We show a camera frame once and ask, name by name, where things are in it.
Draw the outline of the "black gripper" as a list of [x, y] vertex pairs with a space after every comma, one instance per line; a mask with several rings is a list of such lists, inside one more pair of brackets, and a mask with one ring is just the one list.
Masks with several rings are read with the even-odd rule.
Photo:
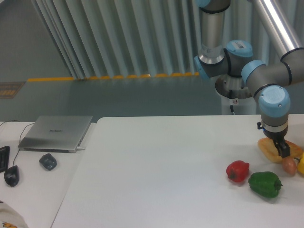
[[270, 126], [260, 121], [257, 122], [257, 128], [263, 130], [264, 135], [273, 140], [280, 157], [286, 158], [290, 156], [290, 147], [283, 139], [288, 132], [288, 121], [280, 126]]

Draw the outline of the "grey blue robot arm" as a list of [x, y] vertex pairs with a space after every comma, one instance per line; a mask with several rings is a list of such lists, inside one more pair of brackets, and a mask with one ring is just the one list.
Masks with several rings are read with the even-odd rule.
[[280, 58], [278, 64], [270, 66], [253, 60], [252, 47], [242, 40], [222, 46], [224, 16], [230, 1], [199, 0], [196, 4], [202, 12], [202, 46], [194, 58], [199, 75], [241, 78], [261, 112], [258, 129], [273, 141], [279, 156], [290, 156], [290, 146], [285, 141], [290, 109], [286, 87], [304, 80], [304, 47], [279, 2], [252, 2]]

